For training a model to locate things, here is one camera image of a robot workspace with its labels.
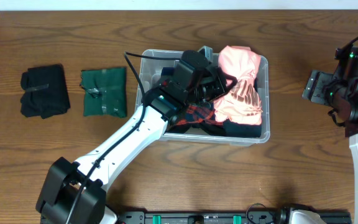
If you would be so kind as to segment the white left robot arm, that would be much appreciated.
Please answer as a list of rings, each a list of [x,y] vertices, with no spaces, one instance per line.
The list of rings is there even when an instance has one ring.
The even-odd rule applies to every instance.
[[[133,116],[100,146],[75,162],[61,157],[51,165],[36,211],[50,223],[116,223],[118,217],[107,206],[106,194],[118,175],[192,103],[215,100],[236,84],[235,77],[218,67],[176,67],[144,92]]]

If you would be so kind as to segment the pink printed t-shirt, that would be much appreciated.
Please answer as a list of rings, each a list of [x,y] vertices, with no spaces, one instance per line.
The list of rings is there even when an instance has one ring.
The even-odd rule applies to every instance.
[[[229,120],[238,124],[260,125],[262,101],[255,90],[261,56],[249,47],[226,46],[219,53],[218,67],[237,84],[226,95],[214,101],[217,122]]]

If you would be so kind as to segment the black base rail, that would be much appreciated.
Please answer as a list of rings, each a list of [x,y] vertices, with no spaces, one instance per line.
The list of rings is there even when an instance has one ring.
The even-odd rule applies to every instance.
[[[277,210],[261,203],[244,212],[150,213],[131,211],[119,215],[117,224],[352,224],[351,214],[340,210],[315,210],[300,204],[287,204]]]

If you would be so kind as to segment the black garment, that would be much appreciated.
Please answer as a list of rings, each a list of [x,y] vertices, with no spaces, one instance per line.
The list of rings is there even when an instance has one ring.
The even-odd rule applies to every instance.
[[[202,130],[211,136],[226,136],[222,122],[217,122],[211,116],[198,116],[197,114],[186,114],[168,129],[168,133],[185,134],[191,128]]]

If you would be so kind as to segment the dark navy taped garment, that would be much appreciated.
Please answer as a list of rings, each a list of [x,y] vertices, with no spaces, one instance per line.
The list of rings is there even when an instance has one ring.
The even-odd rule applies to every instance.
[[[205,121],[200,128],[212,136],[224,136],[234,138],[259,138],[262,134],[262,125],[238,124],[229,120],[221,124],[207,124]]]

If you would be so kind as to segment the clear plastic storage bin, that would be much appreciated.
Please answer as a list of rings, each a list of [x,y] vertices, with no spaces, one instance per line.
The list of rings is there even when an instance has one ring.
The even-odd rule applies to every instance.
[[[173,58],[180,58],[182,51],[148,49],[143,53],[140,63],[139,77],[145,91],[158,85],[164,68],[175,67],[177,61]],[[269,108],[269,64],[265,57],[261,57],[259,72],[255,81],[255,90],[262,101],[262,134],[259,138],[234,138],[224,136],[211,136],[202,130],[191,128],[185,134],[166,133],[160,138],[161,141],[191,141],[216,144],[232,144],[238,146],[251,146],[262,144],[270,138],[270,108]]]

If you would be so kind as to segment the dark green cloth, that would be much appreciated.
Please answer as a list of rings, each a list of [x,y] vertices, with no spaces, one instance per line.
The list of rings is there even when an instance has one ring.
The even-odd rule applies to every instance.
[[[82,70],[80,87],[85,92],[83,116],[127,116],[125,67]]]

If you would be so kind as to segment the black cloth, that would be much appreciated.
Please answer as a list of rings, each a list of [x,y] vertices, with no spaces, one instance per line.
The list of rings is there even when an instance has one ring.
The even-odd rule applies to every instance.
[[[61,64],[28,68],[21,77],[21,113],[43,119],[70,109],[65,72]]]

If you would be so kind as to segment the red plaid shirt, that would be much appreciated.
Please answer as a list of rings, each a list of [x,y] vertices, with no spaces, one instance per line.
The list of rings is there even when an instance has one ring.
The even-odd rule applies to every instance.
[[[174,125],[179,119],[183,118],[186,114],[197,114],[198,116],[211,116],[213,117],[213,102],[204,102],[201,104],[189,103],[188,95],[191,92],[176,91],[176,89],[170,88],[168,77],[161,79],[159,87],[165,94],[164,98],[172,106],[169,112],[165,113],[169,123]]]

